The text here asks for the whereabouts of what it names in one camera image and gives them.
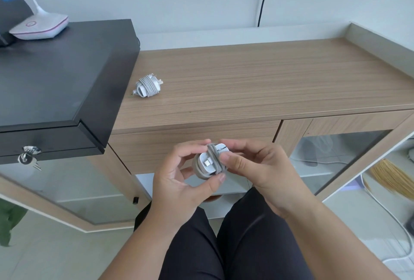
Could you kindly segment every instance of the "glass panel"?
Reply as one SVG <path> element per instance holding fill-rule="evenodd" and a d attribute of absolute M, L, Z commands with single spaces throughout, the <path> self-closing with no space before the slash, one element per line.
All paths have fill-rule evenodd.
<path fill-rule="evenodd" d="M 0 173 L 93 224 L 134 220 L 138 209 L 87 157 L 40 161 L 42 171 L 19 163 Z"/>
<path fill-rule="evenodd" d="M 309 189 L 316 194 L 389 132 L 303 137 L 290 160 Z"/>

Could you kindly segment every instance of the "fingernail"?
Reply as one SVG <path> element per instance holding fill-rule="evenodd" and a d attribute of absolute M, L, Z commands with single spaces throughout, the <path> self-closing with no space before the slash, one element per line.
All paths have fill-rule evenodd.
<path fill-rule="evenodd" d="M 225 179 L 226 179 L 226 174 L 225 174 L 225 173 L 221 173 L 221 174 L 219 175 L 219 180 L 220 180 L 220 182 L 221 182 L 221 183 L 223 183 Z"/>
<path fill-rule="evenodd" d="M 223 152 L 220 154 L 219 159 L 221 162 L 227 162 L 230 159 L 230 156 L 232 155 L 232 152 Z"/>

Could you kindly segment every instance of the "gray cable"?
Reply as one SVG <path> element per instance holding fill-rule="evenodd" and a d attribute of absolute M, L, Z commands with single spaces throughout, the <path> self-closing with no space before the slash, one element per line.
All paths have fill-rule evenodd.
<path fill-rule="evenodd" d="M 152 97 L 153 95 L 159 93 L 157 87 L 148 75 L 145 75 L 144 77 L 140 78 L 138 82 L 140 82 L 145 87 L 148 97 Z"/>
<path fill-rule="evenodd" d="M 219 160 L 220 153 L 217 151 L 217 148 L 215 147 L 217 144 L 207 144 L 207 154 L 209 157 L 211 157 L 211 160 L 213 161 L 214 168 L 216 169 L 215 174 L 219 174 L 221 172 L 224 172 L 227 170 L 227 167 L 222 164 Z M 195 175 L 199 177 L 202 180 L 208 180 L 211 176 L 214 174 L 206 174 L 204 173 L 199 165 L 198 165 L 198 158 L 200 157 L 200 154 L 196 154 L 193 159 L 193 170 Z"/>

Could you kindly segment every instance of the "broom bristles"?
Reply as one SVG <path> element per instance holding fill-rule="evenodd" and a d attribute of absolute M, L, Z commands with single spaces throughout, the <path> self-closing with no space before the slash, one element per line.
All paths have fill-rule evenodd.
<path fill-rule="evenodd" d="M 386 189 L 414 200 L 414 181 L 389 160 L 382 159 L 369 171 L 371 177 Z"/>

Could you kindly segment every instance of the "black pants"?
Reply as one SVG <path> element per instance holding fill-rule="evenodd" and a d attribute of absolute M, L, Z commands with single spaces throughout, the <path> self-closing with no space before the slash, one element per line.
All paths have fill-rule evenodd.
<path fill-rule="evenodd" d="M 137 216 L 135 229 L 150 206 Z M 313 276 L 285 220 L 252 188 L 233 205 L 217 237 L 198 207 L 173 238 L 159 279 L 302 280 Z"/>

